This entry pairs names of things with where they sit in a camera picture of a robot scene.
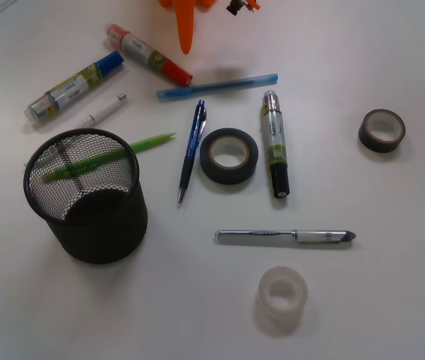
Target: blue ballpoint pen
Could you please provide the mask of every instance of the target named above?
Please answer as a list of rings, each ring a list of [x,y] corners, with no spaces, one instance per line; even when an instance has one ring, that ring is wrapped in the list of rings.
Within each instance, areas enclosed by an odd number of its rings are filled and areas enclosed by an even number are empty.
[[[184,164],[182,165],[181,181],[179,182],[179,204],[182,203],[185,189],[188,188],[192,166],[194,165],[194,156],[196,155],[196,149],[199,146],[204,126],[206,126],[206,108],[204,107],[204,100],[199,100],[194,113],[191,135],[189,135],[188,149],[185,152]]]

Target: black electrical tape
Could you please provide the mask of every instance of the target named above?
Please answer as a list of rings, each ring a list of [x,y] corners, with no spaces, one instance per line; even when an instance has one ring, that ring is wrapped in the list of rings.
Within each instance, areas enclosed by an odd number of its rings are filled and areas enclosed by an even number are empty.
[[[387,141],[374,136],[371,130],[376,124],[392,129],[395,133],[395,139]],[[381,153],[392,152],[398,147],[402,138],[405,137],[406,126],[402,119],[394,112],[385,109],[377,109],[365,116],[358,135],[361,142],[369,150]]]
[[[222,166],[214,160],[214,143],[232,137],[238,139],[246,147],[246,159],[237,166]],[[258,162],[258,146],[252,137],[237,129],[225,128],[215,130],[203,140],[200,146],[200,167],[208,178],[224,185],[235,185],[249,179],[256,170]]]

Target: brown tape roll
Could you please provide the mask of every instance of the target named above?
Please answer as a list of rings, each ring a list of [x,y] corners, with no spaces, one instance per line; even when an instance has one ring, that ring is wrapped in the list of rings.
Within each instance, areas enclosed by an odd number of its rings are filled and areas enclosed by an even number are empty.
[[[397,114],[377,109],[365,116],[358,135],[369,150],[386,153],[397,148],[405,134],[405,123]]]

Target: pen clip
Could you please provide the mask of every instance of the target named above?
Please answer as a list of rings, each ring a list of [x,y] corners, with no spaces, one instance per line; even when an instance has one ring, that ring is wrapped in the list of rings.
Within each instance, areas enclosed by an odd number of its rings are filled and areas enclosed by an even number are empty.
[[[207,116],[206,109],[203,109],[203,114],[201,116],[203,118],[203,121],[200,124],[198,140],[200,140],[200,137],[203,135],[204,128],[206,127],[206,116]]]
[[[279,232],[277,231],[250,231],[248,232],[248,235],[253,235],[253,236],[276,236],[276,235],[281,235]]]

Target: white correction pen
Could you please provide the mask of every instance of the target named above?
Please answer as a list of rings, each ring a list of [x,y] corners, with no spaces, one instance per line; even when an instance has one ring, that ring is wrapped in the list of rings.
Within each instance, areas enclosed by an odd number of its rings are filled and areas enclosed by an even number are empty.
[[[109,117],[112,113],[118,110],[122,105],[127,102],[127,95],[121,94],[118,97],[115,97],[114,100],[109,102],[102,110],[99,110],[94,115],[87,115],[83,120],[77,124],[76,128],[91,128],[96,126],[96,124],[102,122],[107,117]]]

